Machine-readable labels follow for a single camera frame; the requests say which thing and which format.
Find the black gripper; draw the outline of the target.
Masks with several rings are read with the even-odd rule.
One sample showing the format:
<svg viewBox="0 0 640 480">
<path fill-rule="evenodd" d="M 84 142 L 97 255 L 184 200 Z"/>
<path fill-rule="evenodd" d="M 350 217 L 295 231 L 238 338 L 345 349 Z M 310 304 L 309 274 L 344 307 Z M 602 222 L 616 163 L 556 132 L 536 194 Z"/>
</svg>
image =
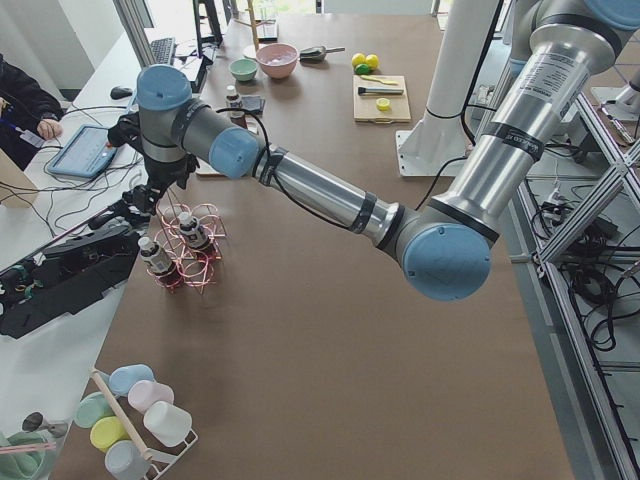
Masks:
<svg viewBox="0 0 640 480">
<path fill-rule="evenodd" d="M 190 172 L 150 174 L 145 185 L 138 185 L 125 193 L 125 203 L 141 213 L 155 215 L 157 205 L 166 191 L 174 184 L 185 189 L 189 176 Z"/>
</svg>

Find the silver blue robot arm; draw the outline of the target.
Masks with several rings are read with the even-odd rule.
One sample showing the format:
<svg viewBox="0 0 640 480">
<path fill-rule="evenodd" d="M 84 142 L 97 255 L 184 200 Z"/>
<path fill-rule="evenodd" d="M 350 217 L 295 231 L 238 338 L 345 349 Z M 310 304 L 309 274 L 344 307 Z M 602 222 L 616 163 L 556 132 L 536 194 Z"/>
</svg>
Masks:
<svg viewBox="0 0 640 480">
<path fill-rule="evenodd" d="M 204 160 L 230 179 L 253 178 L 367 237 L 421 294 L 466 298 L 489 275 L 498 220 L 517 187 L 587 80 L 613 65 L 638 27 L 635 1 L 529 3 L 518 21 L 512 86 L 448 189 L 416 208 L 384 201 L 331 173 L 339 167 L 380 178 L 385 168 L 372 137 L 330 136 L 319 143 L 326 161 L 316 166 L 194 99 L 177 69 L 146 67 L 137 78 L 134 123 L 148 179 L 137 206 L 152 208 Z"/>
</svg>

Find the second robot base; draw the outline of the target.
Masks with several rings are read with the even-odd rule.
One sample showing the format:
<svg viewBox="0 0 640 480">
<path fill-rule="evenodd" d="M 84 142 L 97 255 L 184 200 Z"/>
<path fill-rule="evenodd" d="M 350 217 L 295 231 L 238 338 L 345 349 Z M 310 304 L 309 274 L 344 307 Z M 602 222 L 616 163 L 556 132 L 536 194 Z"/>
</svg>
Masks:
<svg viewBox="0 0 640 480">
<path fill-rule="evenodd" d="M 592 87 L 591 93 L 609 117 L 625 122 L 639 119 L 639 70 L 623 87 Z"/>
</svg>

